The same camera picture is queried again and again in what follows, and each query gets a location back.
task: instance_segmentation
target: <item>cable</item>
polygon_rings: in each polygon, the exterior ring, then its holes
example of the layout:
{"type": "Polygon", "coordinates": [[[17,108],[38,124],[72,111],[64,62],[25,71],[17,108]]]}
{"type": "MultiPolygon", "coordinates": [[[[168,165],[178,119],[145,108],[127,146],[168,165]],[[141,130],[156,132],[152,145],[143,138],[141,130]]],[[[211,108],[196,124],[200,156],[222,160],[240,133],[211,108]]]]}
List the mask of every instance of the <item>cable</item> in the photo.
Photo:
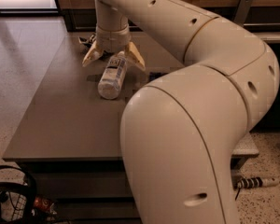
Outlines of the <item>cable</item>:
{"type": "Polygon", "coordinates": [[[10,203],[11,203],[11,205],[12,205],[12,207],[15,211],[23,211],[24,210],[24,208],[18,208],[17,206],[15,206],[14,202],[12,201],[10,191],[8,192],[8,196],[9,196],[9,199],[10,199],[10,203]]]}
{"type": "Polygon", "coordinates": [[[241,191],[241,188],[239,188],[239,189],[237,190],[237,193],[236,193],[236,196],[235,196],[235,201],[237,200],[237,198],[238,198],[238,196],[239,196],[239,194],[240,194],[240,191],[241,191]]]}
{"type": "Polygon", "coordinates": [[[237,188],[241,189],[254,189],[261,187],[274,187],[280,183],[278,178],[263,178],[263,177],[252,177],[243,178],[237,183],[237,188]]]}

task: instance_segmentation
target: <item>floor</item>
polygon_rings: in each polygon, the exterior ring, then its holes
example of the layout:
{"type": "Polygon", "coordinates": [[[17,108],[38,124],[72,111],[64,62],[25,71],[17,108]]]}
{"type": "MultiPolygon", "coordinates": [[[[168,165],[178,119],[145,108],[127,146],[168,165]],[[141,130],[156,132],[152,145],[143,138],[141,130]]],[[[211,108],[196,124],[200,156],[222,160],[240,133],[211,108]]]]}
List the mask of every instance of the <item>floor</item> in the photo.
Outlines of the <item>floor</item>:
{"type": "MultiPolygon", "coordinates": [[[[0,18],[0,164],[12,135],[30,104],[66,32],[62,18],[0,18]]],[[[246,177],[280,178],[280,133],[252,133],[259,156],[241,169],[246,177]]],[[[0,172],[0,180],[21,175],[0,172]]],[[[243,189],[237,205],[241,223],[280,223],[280,184],[243,189]]]]}

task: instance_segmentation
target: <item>cable connector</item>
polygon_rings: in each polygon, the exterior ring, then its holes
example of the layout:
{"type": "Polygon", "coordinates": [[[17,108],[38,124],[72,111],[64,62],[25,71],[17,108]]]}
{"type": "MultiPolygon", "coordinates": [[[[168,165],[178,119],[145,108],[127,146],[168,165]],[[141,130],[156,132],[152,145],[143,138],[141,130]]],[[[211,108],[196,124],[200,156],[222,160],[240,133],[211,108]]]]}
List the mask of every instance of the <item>cable connector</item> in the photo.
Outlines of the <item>cable connector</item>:
{"type": "Polygon", "coordinates": [[[262,178],[262,177],[253,177],[253,178],[243,178],[237,183],[238,189],[253,189],[260,187],[274,187],[280,183],[279,178],[262,178]]]}

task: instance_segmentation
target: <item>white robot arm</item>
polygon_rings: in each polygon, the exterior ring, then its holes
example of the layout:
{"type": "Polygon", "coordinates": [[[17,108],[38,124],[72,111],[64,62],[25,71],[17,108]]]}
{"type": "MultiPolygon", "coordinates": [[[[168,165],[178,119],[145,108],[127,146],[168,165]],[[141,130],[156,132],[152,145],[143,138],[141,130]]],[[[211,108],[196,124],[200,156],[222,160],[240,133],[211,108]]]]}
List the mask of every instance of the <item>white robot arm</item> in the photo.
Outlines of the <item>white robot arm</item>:
{"type": "Polygon", "coordinates": [[[126,48],[129,18],[186,66],[148,83],[122,117],[121,150],[143,223],[239,223],[231,154],[277,94],[272,50],[179,0],[96,3],[99,49],[126,48]]]}

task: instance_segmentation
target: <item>plastic bottle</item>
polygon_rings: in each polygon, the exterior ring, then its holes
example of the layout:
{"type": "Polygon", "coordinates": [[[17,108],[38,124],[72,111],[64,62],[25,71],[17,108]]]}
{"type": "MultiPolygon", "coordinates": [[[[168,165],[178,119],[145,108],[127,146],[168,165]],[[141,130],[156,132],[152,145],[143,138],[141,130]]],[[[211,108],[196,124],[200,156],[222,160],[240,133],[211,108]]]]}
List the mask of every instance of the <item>plastic bottle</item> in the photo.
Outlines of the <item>plastic bottle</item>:
{"type": "Polygon", "coordinates": [[[98,92],[107,100],[116,99],[121,91],[121,87],[127,72],[127,60],[124,52],[113,55],[102,75],[98,85],[98,92]]]}

